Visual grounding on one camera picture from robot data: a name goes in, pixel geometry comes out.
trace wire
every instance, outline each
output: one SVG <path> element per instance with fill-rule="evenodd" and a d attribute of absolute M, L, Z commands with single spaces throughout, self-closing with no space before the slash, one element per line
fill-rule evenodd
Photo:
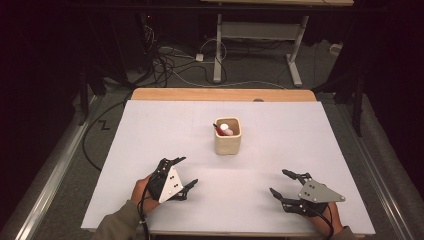
<path fill-rule="evenodd" d="M 149 227 L 147 226 L 147 222 L 146 222 L 146 216 L 144 215 L 144 212 L 143 212 L 143 206 L 144 206 L 144 200 L 148 199 L 148 198 L 145 198 L 147 190 L 148 190 L 148 186 L 150 185 L 151 181 L 154 179 L 155 178 L 153 179 L 149 178 L 149 181 L 147 182 L 146 187 L 143 190 L 143 194 L 141 195 L 141 199 L 137 204 L 137 211 L 140 216 L 141 224 L 143 225 L 145 240 L 150 240 L 150 233 L 149 233 Z"/>
<path fill-rule="evenodd" d="M 122 102 L 119 102 L 119 103 L 116 103 L 116 104 L 114 104 L 114 105 L 112 105 L 111 107 L 109 107 L 108 109 L 106 109 L 106 111 L 104 111 L 102 114 L 100 114 L 100 116 L 98 116 L 89 126 L 88 126 L 88 128 L 87 128 L 87 130 L 85 131 L 85 133 L 84 133 L 84 135 L 83 135 L 83 137 L 82 137 L 82 151 L 83 151 L 83 153 L 84 153 L 84 156 L 85 156 L 85 158 L 87 159 L 87 161 L 91 164 L 91 166 L 93 166 L 96 170 L 98 170 L 99 172 L 101 172 L 102 171 L 102 168 L 101 167 L 99 167 L 99 166 L 97 166 L 94 162 L 93 162 L 93 160 L 90 158 L 90 156 L 88 155 L 88 153 L 87 153 L 87 149 L 86 149 L 86 146 L 85 146 L 85 143 L 86 143 L 86 138 L 87 138 L 87 135 L 88 135 L 88 133 L 90 132 L 90 130 L 91 130 L 91 128 L 94 126 L 94 124 L 96 124 L 98 121 L 99 121 L 99 119 L 101 118 L 101 117 L 103 117 L 106 113 L 108 113 L 109 111 L 111 111 L 112 109 L 114 109 L 114 108 L 116 108 L 117 106 L 119 106 L 119 105 L 121 105 L 122 104 L 122 106 L 123 107 L 125 107 L 125 104 L 127 103 L 127 101 L 128 101 L 128 99 L 129 99 L 129 97 L 131 96 L 131 94 L 132 94 L 132 92 L 130 92 L 130 93 L 128 93 L 126 96 L 125 96 L 125 98 L 124 98 L 124 101 L 122 101 Z"/>

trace gray carpet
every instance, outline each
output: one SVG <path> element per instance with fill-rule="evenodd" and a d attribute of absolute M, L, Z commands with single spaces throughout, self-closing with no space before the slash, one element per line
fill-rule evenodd
<path fill-rule="evenodd" d="M 328 53 L 330 44 L 323 42 L 313 47 L 303 46 L 296 61 L 300 71 L 305 89 L 322 84 L 326 81 L 336 57 Z M 288 43 L 283 43 L 276 49 L 250 49 L 246 54 L 239 51 L 230 51 L 224 60 L 224 67 L 227 79 L 224 84 L 238 84 L 229 86 L 231 88 L 276 88 L 277 84 L 282 88 L 294 88 L 287 64 L 283 58 L 285 53 L 291 51 Z M 175 63 L 184 64 L 190 62 L 189 59 L 172 58 Z M 205 67 L 195 67 L 187 69 L 180 73 L 180 76 L 172 76 L 167 81 L 167 87 L 195 87 L 192 84 L 211 86 L 206 82 L 204 71 L 208 79 L 212 79 L 213 65 L 199 64 Z M 131 79 L 136 79 L 140 75 L 135 70 L 129 70 Z M 153 83 L 153 77 L 149 78 L 143 85 Z M 117 86 L 112 80 L 106 80 L 108 87 L 107 94 L 101 99 L 100 106 L 95 115 L 107 111 L 114 104 L 125 100 L 128 90 Z M 149 84 L 148 87 L 156 87 L 157 84 Z M 359 192 L 363 198 L 365 206 L 371 217 L 372 223 L 377 234 L 368 236 L 366 239 L 399 239 L 398 232 L 394 228 L 393 220 L 388 217 L 387 207 L 384 203 L 384 196 L 378 192 L 378 186 L 373 181 L 373 175 L 367 169 L 364 160 L 364 152 L 358 147 L 358 138 L 353 134 L 349 119 L 346 116 L 351 112 L 350 105 L 336 105 L 332 99 L 332 94 L 318 94 L 317 98 L 324 105 L 330 124 L 335 133 L 336 139 L 340 145 L 342 153 L 346 159 L 354 180 L 358 186 Z M 101 167 L 108 154 L 114 134 L 122 116 L 123 106 L 119 105 L 108 111 L 99 120 L 105 122 L 94 122 L 84 141 L 87 155 L 92 162 Z M 384 131 L 375 119 L 372 107 L 364 99 L 364 109 L 362 115 L 362 133 L 363 137 L 359 139 L 367 147 L 368 156 L 370 156 L 377 168 L 380 170 L 381 177 L 387 183 L 392 200 L 399 207 L 399 211 L 404 217 L 404 221 L 411 230 L 412 238 L 419 239 L 424 234 L 423 218 L 424 207 L 421 197 L 410 182 L 407 174 L 400 165 L 396 155 L 391 148 Z M 33 239 L 89 239 L 91 233 L 81 230 L 80 226 L 95 188 L 99 172 L 87 161 L 83 151 L 82 142 L 80 143 L 72 161 L 68 167 L 63 181 L 58 189 L 50 208 L 43 218 Z M 36 198 L 46 183 L 49 174 L 52 172 L 57 156 L 53 153 L 51 158 L 46 161 L 42 170 L 33 182 L 33 185 L 20 202 L 14 215 L 0 234 L 0 239 L 15 239 L 19 229 L 28 216 Z M 206 239 L 205 237 L 177 237 L 177 236 L 158 236 L 157 239 Z M 218 237 L 208 237 L 207 239 L 223 239 Z"/>

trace power cord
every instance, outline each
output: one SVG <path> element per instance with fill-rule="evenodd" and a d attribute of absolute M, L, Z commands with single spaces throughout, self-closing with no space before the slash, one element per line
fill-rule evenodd
<path fill-rule="evenodd" d="M 125 96 L 125 98 L 124 98 L 124 101 L 122 101 L 122 102 L 119 102 L 119 103 L 116 103 L 116 104 L 114 104 L 114 105 L 112 105 L 111 107 L 109 107 L 108 109 L 106 109 L 106 111 L 104 111 L 102 114 L 100 114 L 100 116 L 98 116 L 89 126 L 88 126 L 88 128 L 87 128 L 87 130 L 85 131 L 85 133 L 84 133 L 84 135 L 83 135 L 83 137 L 82 137 L 82 151 L 83 151 L 83 153 L 84 153 L 84 156 L 85 156 L 85 158 L 87 159 L 87 161 L 90 163 L 90 165 L 91 166 L 93 166 L 97 171 L 99 171 L 99 172 L 101 172 L 102 171 L 102 168 L 101 167 L 99 167 L 99 166 L 97 166 L 94 162 L 93 162 L 93 160 L 90 158 L 90 156 L 88 155 L 88 153 L 87 153 L 87 149 L 86 149 L 86 146 L 85 146 L 85 143 L 86 143 L 86 139 L 87 139 L 87 135 L 88 135 L 88 133 L 90 132 L 90 130 L 91 130 L 91 128 L 94 126 L 94 124 L 96 124 L 98 121 L 99 121 L 99 119 L 101 118 L 101 117 L 103 117 L 106 113 L 108 113 L 109 111 L 111 111 L 112 109 L 114 109 L 114 108 L 116 108 L 117 106 L 119 106 L 119 105 L 121 105 L 122 104 L 122 106 L 123 107 L 125 107 L 125 105 L 126 105 L 126 103 L 127 103 L 127 101 L 128 101 L 128 98 L 131 96 L 131 94 L 132 94 L 132 92 L 130 92 L 129 94 L 127 94 L 126 96 Z"/>

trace white table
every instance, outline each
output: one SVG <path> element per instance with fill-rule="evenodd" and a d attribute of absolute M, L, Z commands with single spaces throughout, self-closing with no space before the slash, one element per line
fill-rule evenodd
<path fill-rule="evenodd" d="M 238 155 L 214 152 L 212 123 L 225 116 L 241 121 Z M 95 230 L 117 211 L 162 158 L 182 156 L 183 184 L 199 182 L 186 201 L 165 202 L 148 217 L 152 234 L 315 235 L 271 195 L 270 187 L 297 199 L 302 186 L 282 169 L 309 172 L 344 195 L 343 223 L 358 235 L 375 233 L 320 102 L 129 101 L 82 228 Z"/>
<path fill-rule="evenodd" d="M 302 5 L 302 6 L 327 6 L 342 7 L 352 6 L 353 0 L 202 0 L 205 2 L 225 3 L 245 3 L 245 4 L 278 4 L 278 5 Z M 251 38 L 251 39 L 275 39 L 294 40 L 293 51 L 286 55 L 287 65 L 292 76 L 293 84 L 302 87 L 302 80 L 296 66 L 296 56 L 302 43 L 303 34 L 309 16 L 303 16 L 300 24 L 270 24 L 252 22 L 223 22 L 222 14 L 218 14 L 216 33 L 216 53 L 214 64 L 213 81 L 221 82 L 222 50 L 221 41 L 227 38 Z"/>

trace gray floor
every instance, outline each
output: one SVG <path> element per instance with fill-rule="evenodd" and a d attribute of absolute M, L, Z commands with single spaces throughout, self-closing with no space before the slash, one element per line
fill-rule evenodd
<path fill-rule="evenodd" d="M 204 71 L 211 81 L 213 64 L 197 63 L 196 65 L 204 67 L 205 70 L 199 67 L 187 69 L 181 72 L 179 77 L 176 75 L 170 77 L 167 87 L 199 87 L 201 85 L 228 88 L 293 89 L 287 64 L 283 58 L 286 53 L 291 51 L 290 43 L 283 42 L 278 46 L 270 43 L 260 45 L 264 49 L 250 45 L 249 54 L 246 56 L 248 52 L 246 44 L 228 43 L 228 53 L 224 60 L 227 78 L 223 85 L 226 86 L 206 82 Z M 336 56 L 328 53 L 329 47 L 330 44 L 327 42 L 312 47 L 302 46 L 296 63 L 304 82 L 304 89 L 311 89 L 326 81 L 337 59 Z M 162 52 L 170 52 L 170 49 L 162 49 Z M 175 51 L 174 54 L 184 55 L 182 52 Z M 172 57 L 172 59 L 179 65 L 191 61 L 179 57 Z M 209 57 L 205 61 L 212 60 L 213 58 Z M 179 72 L 189 66 L 192 65 L 175 68 L 174 71 Z M 129 70 L 128 74 L 130 79 L 140 76 L 136 70 Z M 153 82 L 153 77 L 151 77 L 141 84 L 146 85 Z M 114 104 L 123 102 L 130 93 L 110 79 L 106 79 L 106 86 L 107 94 L 104 97 L 96 98 L 91 105 L 93 114 L 91 119 L 104 113 Z M 376 235 L 368 236 L 366 239 L 420 239 L 424 234 L 423 201 L 396 158 L 384 131 L 375 119 L 366 96 L 361 122 L 363 133 L 361 138 L 355 135 L 350 126 L 350 104 L 336 105 L 332 94 L 318 94 L 317 98 L 324 105 L 337 141 L 377 232 Z M 102 123 L 96 122 L 87 134 L 85 139 L 87 154 L 100 167 L 107 156 L 122 112 L 123 105 L 108 111 L 99 119 L 106 121 L 105 127 L 102 128 Z M 64 151 L 69 153 L 67 146 L 70 145 L 70 139 L 80 128 L 78 121 L 77 113 L 68 131 L 46 161 L 0 234 L 0 239 L 16 238 L 34 203 L 51 177 L 51 173 L 60 161 L 59 159 L 63 156 Z M 71 156 L 60 187 L 54 192 L 53 201 L 47 205 L 49 206 L 48 211 L 41 216 L 42 221 L 32 239 L 89 239 L 91 236 L 91 233 L 81 230 L 80 225 L 100 174 L 84 156 L 81 147 L 82 141 L 77 141 L 77 143 L 77 148 Z M 161 236 L 157 239 L 206 238 Z"/>

